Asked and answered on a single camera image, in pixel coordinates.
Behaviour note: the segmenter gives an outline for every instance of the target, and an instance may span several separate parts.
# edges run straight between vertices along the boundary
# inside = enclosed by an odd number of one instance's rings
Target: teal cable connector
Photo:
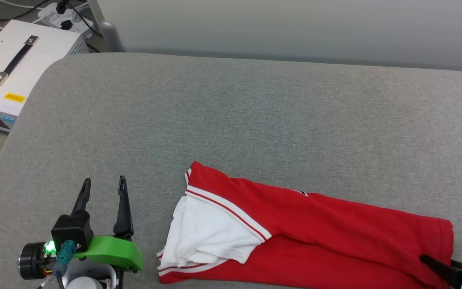
[[[70,260],[76,253],[76,243],[71,240],[67,240],[62,244],[60,252],[57,254],[57,261],[53,267],[53,276],[64,276],[67,271],[67,266],[69,265]]]

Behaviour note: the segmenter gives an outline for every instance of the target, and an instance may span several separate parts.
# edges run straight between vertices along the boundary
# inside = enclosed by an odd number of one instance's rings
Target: yellow label
[[[24,102],[24,100],[26,99],[26,97],[24,96],[20,96],[20,95],[13,94],[13,93],[7,93],[5,95],[5,98],[13,100],[13,101],[17,101],[17,102]]]

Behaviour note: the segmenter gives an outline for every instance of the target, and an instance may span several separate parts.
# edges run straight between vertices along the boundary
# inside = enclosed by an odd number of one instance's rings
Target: white box
[[[30,36],[35,45],[22,57],[0,86],[0,130],[9,132],[22,106],[42,73],[63,57],[90,53],[79,33],[11,20],[0,32],[0,73],[25,45]]]

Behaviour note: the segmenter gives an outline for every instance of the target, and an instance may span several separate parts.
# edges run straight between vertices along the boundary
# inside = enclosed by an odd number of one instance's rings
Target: gray fabric surface
[[[450,219],[462,261],[462,72],[80,55],[44,73],[0,156],[0,288],[38,286],[18,277],[20,250],[50,238],[86,177],[92,229],[111,234],[121,174],[144,256],[126,288],[269,287],[159,284],[155,253],[194,160],[232,177]]]

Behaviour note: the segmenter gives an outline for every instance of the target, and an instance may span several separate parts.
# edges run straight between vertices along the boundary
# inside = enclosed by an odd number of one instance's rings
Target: black cable
[[[64,282],[62,282],[62,274],[60,274],[60,272],[57,273],[57,280],[60,289],[65,289]]]
[[[119,289],[124,289],[124,269],[119,269]]]
[[[93,47],[91,44],[89,44],[88,42],[85,42],[88,46],[88,48],[92,49],[95,53],[101,53],[101,51],[99,51],[97,48]]]
[[[81,18],[81,20],[83,20],[83,22],[85,23],[85,25],[90,28],[90,30],[97,36],[101,37],[101,38],[104,38],[103,35],[101,35],[100,33],[98,33],[97,31],[94,30],[94,28],[92,28],[90,25],[88,25],[88,23],[85,21],[85,18],[83,18],[83,16],[81,14],[79,14],[79,12],[76,10],[76,8],[74,8],[74,6],[72,6],[72,4],[70,4],[68,1],[66,2],[67,5],[69,5],[73,11],[75,11],[75,13],[77,15],[79,15],[79,17]]]
[[[40,4],[38,4],[37,6],[31,8],[30,10],[28,10],[28,11],[22,13],[22,14],[19,14],[19,15],[15,16],[15,17],[12,17],[12,18],[0,19],[0,22],[10,21],[10,20],[13,20],[13,19],[21,18],[22,16],[28,15],[29,13],[35,11],[35,9],[37,9],[37,8],[40,7],[42,4],[45,4],[45,3],[49,2],[49,1],[51,1],[51,0],[44,0],[44,1],[40,2]]]

